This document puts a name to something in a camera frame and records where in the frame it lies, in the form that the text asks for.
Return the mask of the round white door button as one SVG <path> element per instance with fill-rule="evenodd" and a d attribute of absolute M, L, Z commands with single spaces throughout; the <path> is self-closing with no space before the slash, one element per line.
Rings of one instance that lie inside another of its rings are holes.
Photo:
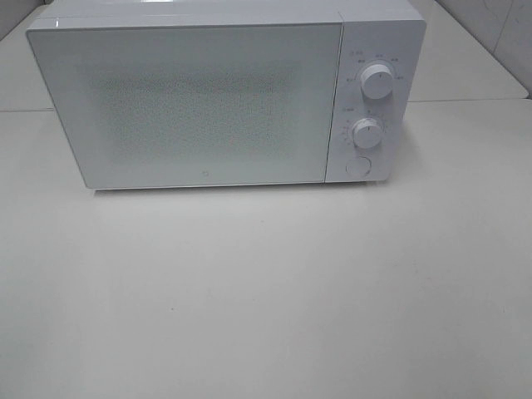
<path fill-rule="evenodd" d="M 346 163 L 345 170 L 353 179 L 362 179 L 369 174 L 372 162 L 364 156 L 357 156 Z"/>

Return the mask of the white timer knob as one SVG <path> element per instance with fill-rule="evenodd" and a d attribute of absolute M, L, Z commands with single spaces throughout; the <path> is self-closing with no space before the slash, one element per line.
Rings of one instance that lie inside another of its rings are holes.
<path fill-rule="evenodd" d="M 362 149 L 371 149 L 379 145 L 383 132 L 382 124 L 374 118 L 363 118 L 357 121 L 351 129 L 354 145 Z"/>

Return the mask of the white microwave door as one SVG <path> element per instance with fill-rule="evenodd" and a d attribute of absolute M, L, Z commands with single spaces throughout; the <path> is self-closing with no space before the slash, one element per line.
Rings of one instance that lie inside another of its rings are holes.
<path fill-rule="evenodd" d="M 31 30 L 94 190 L 321 182 L 342 28 Z"/>

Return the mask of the white microwave oven body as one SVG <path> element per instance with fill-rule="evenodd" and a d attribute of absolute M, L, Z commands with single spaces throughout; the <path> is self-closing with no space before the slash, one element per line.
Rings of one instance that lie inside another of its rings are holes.
<path fill-rule="evenodd" d="M 407 1 L 55 1 L 29 26 L 26 36 L 31 30 L 311 24 L 342 28 L 325 178 L 264 185 L 383 181 L 391 174 L 426 31 L 425 20 Z M 387 64 L 394 76 L 392 92 L 380 100 L 366 97 L 360 82 L 361 72 L 375 62 Z M 371 149 L 359 148 L 352 140 L 351 129 L 363 118 L 374 118 L 384 128 L 382 141 Z M 353 179 L 345 170 L 357 156 L 372 162 L 362 179 Z"/>

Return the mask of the upper white power knob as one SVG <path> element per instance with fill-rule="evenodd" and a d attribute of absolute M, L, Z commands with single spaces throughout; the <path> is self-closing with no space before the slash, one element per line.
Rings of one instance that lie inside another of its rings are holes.
<path fill-rule="evenodd" d="M 375 62 L 361 72 L 362 93 L 372 100 L 380 100 L 392 92 L 393 80 L 390 67 L 385 63 Z"/>

